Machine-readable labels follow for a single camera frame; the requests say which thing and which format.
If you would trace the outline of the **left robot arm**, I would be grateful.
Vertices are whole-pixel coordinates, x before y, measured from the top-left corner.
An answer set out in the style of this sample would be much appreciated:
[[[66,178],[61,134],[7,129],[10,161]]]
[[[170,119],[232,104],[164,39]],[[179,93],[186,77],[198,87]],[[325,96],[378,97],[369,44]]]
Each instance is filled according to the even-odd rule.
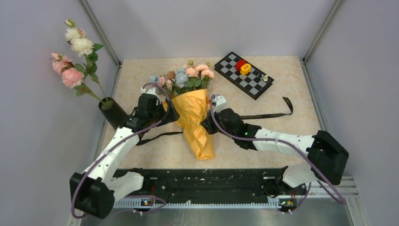
[[[104,219],[114,204],[128,194],[137,191],[143,195],[150,191],[151,182],[141,173],[133,171],[122,176],[115,173],[146,132],[177,121],[179,114],[170,96],[166,96],[166,104],[164,107],[156,93],[145,91],[135,110],[114,123],[115,134],[106,148],[82,173],[74,173],[70,178],[72,217],[81,219],[91,215]]]

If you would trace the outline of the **orange paper flower bouquet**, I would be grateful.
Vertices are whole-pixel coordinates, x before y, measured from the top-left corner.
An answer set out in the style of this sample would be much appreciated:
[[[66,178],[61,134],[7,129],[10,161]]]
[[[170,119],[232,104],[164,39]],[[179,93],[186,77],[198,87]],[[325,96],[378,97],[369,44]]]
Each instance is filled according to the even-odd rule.
[[[195,65],[191,60],[176,71],[150,77],[171,97],[180,115],[176,124],[198,160],[215,158],[213,139],[201,125],[210,108],[207,89],[214,78],[210,62]]]

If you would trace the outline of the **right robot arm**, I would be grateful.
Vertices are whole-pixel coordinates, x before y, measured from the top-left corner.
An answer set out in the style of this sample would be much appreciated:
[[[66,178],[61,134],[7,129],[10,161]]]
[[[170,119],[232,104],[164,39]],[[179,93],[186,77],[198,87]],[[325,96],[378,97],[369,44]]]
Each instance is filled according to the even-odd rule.
[[[339,185],[349,158],[348,151],[327,131],[306,136],[279,133],[245,123],[230,108],[208,112],[201,125],[208,134],[220,132],[246,150],[275,151],[304,159],[303,163],[286,167],[277,179],[276,188],[282,194],[316,180]]]

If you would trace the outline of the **black ribbon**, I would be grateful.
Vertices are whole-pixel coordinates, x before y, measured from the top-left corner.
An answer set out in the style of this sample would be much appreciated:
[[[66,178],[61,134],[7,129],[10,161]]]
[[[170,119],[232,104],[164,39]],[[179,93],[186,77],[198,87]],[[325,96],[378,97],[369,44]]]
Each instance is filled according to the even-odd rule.
[[[288,106],[290,113],[270,113],[270,114],[258,114],[258,115],[241,115],[240,119],[241,120],[253,120],[253,119],[268,119],[268,118],[277,118],[285,115],[292,115],[293,114],[293,105],[288,97],[282,97],[286,105]],[[144,145],[146,143],[149,143],[161,136],[172,136],[172,135],[177,135],[177,134],[182,134],[183,132],[179,131],[174,131],[174,132],[166,132],[166,133],[161,133],[153,138],[150,139],[142,139],[138,142],[137,146]]]

